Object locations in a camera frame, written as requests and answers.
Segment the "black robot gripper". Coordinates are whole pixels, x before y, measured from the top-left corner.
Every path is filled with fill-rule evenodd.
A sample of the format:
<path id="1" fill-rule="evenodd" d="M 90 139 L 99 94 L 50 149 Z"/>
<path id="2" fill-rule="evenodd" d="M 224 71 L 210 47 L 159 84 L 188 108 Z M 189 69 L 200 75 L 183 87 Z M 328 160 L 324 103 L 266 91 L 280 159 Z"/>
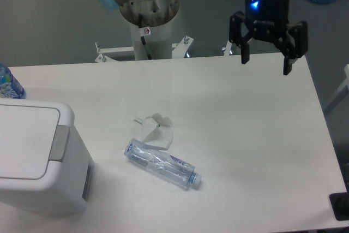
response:
<path id="1" fill-rule="evenodd" d="M 288 24 L 290 0 L 245 0 L 245 13 L 238 11 L 230 17 L 229 42 L 240 48 L 241 62 L 250 60 L 248 41 L 255 39 L 273 43 L 283 54 L 283 75 L 308 51 L 308 23 Z M 248 32 L 242 36 L 242 25 Z"/>

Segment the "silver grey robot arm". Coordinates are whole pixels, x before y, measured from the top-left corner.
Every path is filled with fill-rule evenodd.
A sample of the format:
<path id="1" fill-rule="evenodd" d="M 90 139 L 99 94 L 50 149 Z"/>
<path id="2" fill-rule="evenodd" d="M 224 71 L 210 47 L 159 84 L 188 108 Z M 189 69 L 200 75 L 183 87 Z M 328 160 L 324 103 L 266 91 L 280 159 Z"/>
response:
<path id="1" fill-rule="evenodd" d="M 173 58 L 172 21 L 179 0 L 98 0 L 108 10 L 119 10 L 130 25 L 137 60 Z M 251 40 L 273 44 L 284 57 L 283 74 L 308 51 L 308 25 L 289 23 L 289 0 L 244 0 L 244 11 L 230 17 L 230 43 L 240 49 L 241 61 L 250 59 Z"/>

